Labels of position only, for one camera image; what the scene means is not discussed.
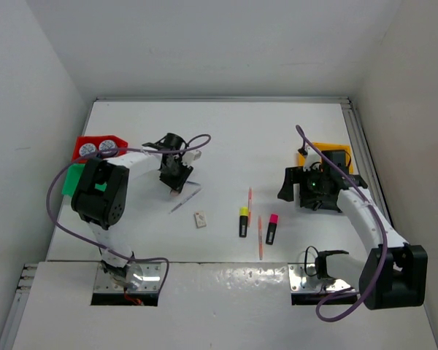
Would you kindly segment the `small white eraser card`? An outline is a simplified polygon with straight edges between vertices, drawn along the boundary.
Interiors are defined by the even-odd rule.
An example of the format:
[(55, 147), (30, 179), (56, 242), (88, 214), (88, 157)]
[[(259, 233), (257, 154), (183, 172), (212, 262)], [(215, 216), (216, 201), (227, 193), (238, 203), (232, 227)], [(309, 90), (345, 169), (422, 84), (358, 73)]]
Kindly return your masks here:
[(205, 228), (207, 226), (207, 219), (203, 211), (196, 211), (194, 213), (194, 219), (196, 223), (196, 227)]

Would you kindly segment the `orange pen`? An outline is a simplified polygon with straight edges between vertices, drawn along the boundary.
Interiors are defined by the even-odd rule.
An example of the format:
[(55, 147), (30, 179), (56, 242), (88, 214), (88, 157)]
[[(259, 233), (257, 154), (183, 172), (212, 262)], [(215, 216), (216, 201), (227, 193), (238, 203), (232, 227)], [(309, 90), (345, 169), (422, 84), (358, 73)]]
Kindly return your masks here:
[(253, 188), (249, 187), (248, 197), (247, 197), (247, 226), (250, 227), (251, 216), (252, 216), (252, 205), (253, 205)]
[(263, 233), (262, 233), (261, 215), (258, 215), (258, 256), (259, 256), (259, 260), (262, 261), (264, 258), (264, 251), (263, 251)]

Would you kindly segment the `yellow highlighter marker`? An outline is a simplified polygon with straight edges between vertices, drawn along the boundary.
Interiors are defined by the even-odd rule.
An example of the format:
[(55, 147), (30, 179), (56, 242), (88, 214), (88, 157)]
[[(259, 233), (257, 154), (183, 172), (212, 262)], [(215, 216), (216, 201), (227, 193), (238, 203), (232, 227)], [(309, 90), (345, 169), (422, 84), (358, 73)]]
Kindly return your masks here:
[(248, 207), (244, 206), (239, 210), (239, 237), (240, 238), (247, 237), (248, 220), (249, 220), (249, 209)]

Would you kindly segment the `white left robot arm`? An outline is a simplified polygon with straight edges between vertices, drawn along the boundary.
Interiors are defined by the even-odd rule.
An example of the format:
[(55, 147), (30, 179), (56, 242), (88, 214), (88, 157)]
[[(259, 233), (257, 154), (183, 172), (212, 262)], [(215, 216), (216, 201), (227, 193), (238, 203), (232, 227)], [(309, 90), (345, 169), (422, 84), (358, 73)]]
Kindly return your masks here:
[(96, 237), (101, 263), (106, 273), (118, 281), (127, 281), (134, 253), (116, 228), (126, 207), (128, 184), (152, 171), (159, 180), (181, 193), (193, 171), (192, 163), (201, 157), (180, 136), (168, 133), (156, 143), (145, 143), (140, 152), (130, 151), (118, 157), (97, 155), (86, 161), (72, 196), (72, 210), (88, 224)]

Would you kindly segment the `pink highlighter marker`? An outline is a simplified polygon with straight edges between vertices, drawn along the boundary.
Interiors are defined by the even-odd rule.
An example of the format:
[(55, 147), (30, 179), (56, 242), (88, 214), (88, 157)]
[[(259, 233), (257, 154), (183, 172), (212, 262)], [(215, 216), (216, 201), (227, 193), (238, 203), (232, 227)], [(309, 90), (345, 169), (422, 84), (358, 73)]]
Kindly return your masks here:
[(272, 245), (277, 231), (279, 216), (277, 214), (271, 214), (266, 232), (266, 244)]

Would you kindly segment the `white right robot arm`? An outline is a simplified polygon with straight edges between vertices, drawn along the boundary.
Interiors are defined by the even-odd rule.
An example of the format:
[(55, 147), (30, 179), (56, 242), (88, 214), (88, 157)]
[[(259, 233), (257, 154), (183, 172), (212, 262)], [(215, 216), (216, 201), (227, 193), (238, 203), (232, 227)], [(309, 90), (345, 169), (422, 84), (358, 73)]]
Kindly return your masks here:
[(350, 170), (340, 149), (307, 151), (303, 166), (288, 167), (277, 194), (280, 200), (299, 200), (304, 209), (344, 214), (367, 253), (366, 261), (343, 249), (316, 250), (310, 278), (341, 279), (364, 297), (370, 310), (421, 306), (425, 299), (428, 255), (396, 232), (370, 195), (368, 184)]

